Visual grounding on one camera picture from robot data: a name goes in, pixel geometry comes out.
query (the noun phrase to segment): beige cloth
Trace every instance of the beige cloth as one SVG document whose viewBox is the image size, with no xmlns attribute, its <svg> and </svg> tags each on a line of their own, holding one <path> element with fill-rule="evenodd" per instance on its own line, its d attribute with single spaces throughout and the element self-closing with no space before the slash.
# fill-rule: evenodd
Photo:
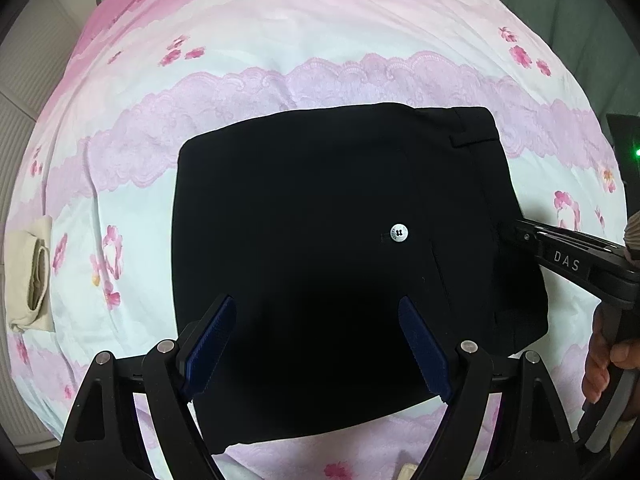
<svg viewBox="0 0 640 480">
<path fill-rule="evenodd" d="M 398 480 L 411 480 L 418 466 L 415 464 L 404 464 L 398 475 Z"/>
<path fill-rule="evenodd" d="M 618 452 L 620 446 L 622 446 L 622 443 L 625 441 L 626 436 L 629 434 L 629 431 L 631 431 L 631 428 L 633 428 L 635 423 L 636 420 L 633 418 L 616 424 L 616 427 L 611 433 L 611 440 L 609 441 L 609 451 L 611 456 L 614 456 Z"/>
<path fill-rule="evenodd" d="M 4 239 L 6 321 L 14 332 L 55 332 L 49 306 L 51 217 L 43 216 Z"/>
</svg>

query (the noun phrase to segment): pink flower print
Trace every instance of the pink flower print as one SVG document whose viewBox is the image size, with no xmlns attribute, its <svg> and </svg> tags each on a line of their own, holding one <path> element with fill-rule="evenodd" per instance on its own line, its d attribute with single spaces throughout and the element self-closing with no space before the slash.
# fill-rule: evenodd
<svg viewBox="0 0 640 480">
<path fill-rule="evenodd" d="M 169 45 L 166 49 L 167 50 L 175 50 L 176 48 L 181 46 L 181 44 L 183 44 L 188 39 L 189 39 L 189 37 L 185 36 L 185 35 L 178 36 L 177 38 L 175 38 L 175 40 L 173 40 L 171 42 L 171 45 Z"/>
<path fill-rule="evenodd" d="M 122 236 L 113 225 L 107 226 L 107 234 L 102 239 L 102 250 L 107 271 L 114 279 L 119 280 L 122 274 Z"/>
<path fill-rule="evenodd" d="M 516 46 L 512 46 L 509 49 L 509 52 L 511 54 L 511 57 L 513 57 L 513 60 L 519 64 L 522 65 L 524 68 L 531 68 L 531 58 L 529 57 L 529 54 L 527 54 L 527 52 L 519 45 Z"/>
<path fill-rule="evenodd" d="M 604 229 L 604 217 L 602 216 L 602 213 L 600 212 L 600 208 L 599 207 L 596 208 L 596 216 L 598 217 L 598 220 L 600 221 L 600 225 Z"/>
<path fill-rule="evenodd" d="M 104 287 L 102 288 L 104 293 L 104 301 L 107 302 L 107 310 L 113 310 L 120 304 L 120 293 L 113 291 L 113 283 L 109 280 L 104 281 Z"/>
<path fill-rule="evenodd" d="M 14 341 L 15 349 L 18 351 L 18 355 L 20 356 L 20 361 L 29 366 L 29 353 L 27 352 L 27 347 L 24 345 L 22 336 L 19 334 L 15 334 Z"/>
<path fill-rule="evenodd" d="M 62 238 L 60 238 L 60 241 L 56 245 L 56 252 L 53 254 L 53 263 L 51 264 L 51 267 L 53 267 L 53 274 L 55 276 L 58 275 L 58 271 L 65 261 L 66 240 L 67 235 L 65 233 Z"/>
<path fill-rule="evenodd" d="M 546 64 L 545 61 L 542 61 L 541 59 L 537 60 L 536 66 L 540 69 L 540 72 L 542 72 L 544 75 L 551 76 L 551 70 L 549 70 L 549 65 Z"/>
<path fill-rule="evenodd" d="M 604 189 L 613 193 L 616 190 L 616 181 L 613 177 L 613 172 L 609 168 L 605 168 L 602 171 L 602 179 L 604 181 Z"/>
<path fill-rule="evenodd" d="M 197 57 L 202 56 L 203 54 L 204 54 L 204 47 L 199 46 L 198 48 L 194 48 L 193 50 L 188 51 L 184 55 L 184 59 L 195 59 Z"/>
<path fill-rule="evenodd" d="M 518 41 L 518 37 L 507 27 L 500 27 L 499 30 L 504 41 L 508 41 L 509 43 L 516 43 Z"/>
<path fill-rule="evenodd" d="M 116 61 L 116 59 L 118 59 L 118 56 L 119 56 L 120 54 L 122 54 L 122 51 L 121 51 L 121 50 L 119 50 L 119 51 L 117 51 L 115 54 L 113 54 L 113 56 L 111 56 L 111 57 L 109 58 L 109 60 L 107 61 L 107 65 L 110 65 L 111 63 L 113 63 L 114 61 Z"/>
<path fill-rule="evenodd" d="M 346 462 L 327 464 L 324 468 L 324 476 L 331 480 L 352 480 L 353 472 Z"/>
<path fill-rule="evenodd" d="M 91 282 L 94 286 L 100 285 L 100 264 L 98 263 L 98 259 L 95 257 L 95 254 L 89 256 L 89 260 L 91 261 L 91 266 L 94 268 L 94 273 L 91 276 Z"/>
<path fill-rule="evenodd" d="M 554 198 L 558 226 L 568 229 L 573 225 L 574 231 L 580 230 L 580 206 L 567 192 L 556 191 Z"/>
<path fill-rule="evenodd" d="M 171 63 L 173 63 L 176 59 L 178 59 L 180 57 L 180 54 L 182 52 L 180 50 L 172 50 L 171 52 L 169 52 L 166 56 L 164 56 L 160 62 L 158 63 L 159 66 L 167 66 Z"/>
</svg>

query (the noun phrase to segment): wrinkled fabric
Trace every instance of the wrinkled fabric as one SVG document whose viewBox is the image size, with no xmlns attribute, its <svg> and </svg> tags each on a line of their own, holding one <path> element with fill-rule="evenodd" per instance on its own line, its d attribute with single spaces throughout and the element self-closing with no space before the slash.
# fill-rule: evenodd
<svg viewBox="0 0 640 480">
<path fill-rule="evenodd" d="M 623 185 L 584 92 L 498 0 L 104 0 L 36 123 L 6 225 L 53 218 L 56 333 L 8 343 L 20 394 L 55 436 L 99 351 L 137 355 L 177 336 L 170 232 L 182 144 L 279 111 L 377 102 L 486 107 L 524 216 L 622 241 Z M 596 301 L 544 275 L 550 329 L 532 347 L 574 428 Z M 169 478 L 144 398 L 136 405 L 152 463 Z M 430 400 L 216 460 L 231 479 L 390 480 L 418 462 L 440 409 Z"/>
</svg>

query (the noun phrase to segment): black trousers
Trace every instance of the black trousers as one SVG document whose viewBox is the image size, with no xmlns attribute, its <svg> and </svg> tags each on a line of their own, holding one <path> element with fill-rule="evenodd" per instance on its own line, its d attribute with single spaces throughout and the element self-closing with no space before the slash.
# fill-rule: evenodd
<svg viewBox="0 0 640 480">
<path fill-rule="evenodd" d="M 178 330 L 220 293 L 238 324 L 195 400 L 213 453 L 372 420 L 431 397 L 398 325 L 409 295 L 508 355 L 544 335 L 542 274 L 485 108 L 296 110 L 189 140 L 178 160 Z M 393 241 L 391 227 L 408 237 Z"/>
</svg>

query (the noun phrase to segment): dark device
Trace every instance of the dark device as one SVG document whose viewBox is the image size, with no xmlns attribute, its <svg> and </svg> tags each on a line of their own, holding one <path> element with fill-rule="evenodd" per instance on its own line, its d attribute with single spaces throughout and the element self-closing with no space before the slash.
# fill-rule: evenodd
<svg viewBox="0 0 640 480">
<path fill-rule="evenodd" d="M 627 217 L 640 210 L 640 117 L 607 114 L 620 177 L 625 186 Z"/>
<path fill-rule="evenodd" d="M 502 238 L 538 263 L 599 297 L 606 305 L 610 342 L 640 336 L 640 271 L 623 248 L 600 238 L 532 221 L 504 226 Z M 587 480 L 618 478 L 608 451 L 610 430 L 628 402 L 636 377 L 610 367 L 602 398 L 587 406 L 577 434 L 570 433 L 558 393 L 540 356 L 489 355 L 473 341 L 456 340 L 450 327 L 431 319 L 409 297 L 398 306 L 399 324 L 434 394 L 448 404 L 414 480 L 460 480 L 474 450 L 490 393 L 502 393 L 482 479 Z M 166 462 L 175 480 L 223 480 L 187 409 L 206 387 L 236 321 L 236 305 L 219 296 L 177 341 L 165 340 L 145 356 L 93 360 L 69 416 L 56 480 L 154 478 L 133 403 L 146 393 Z"/>
</svg>

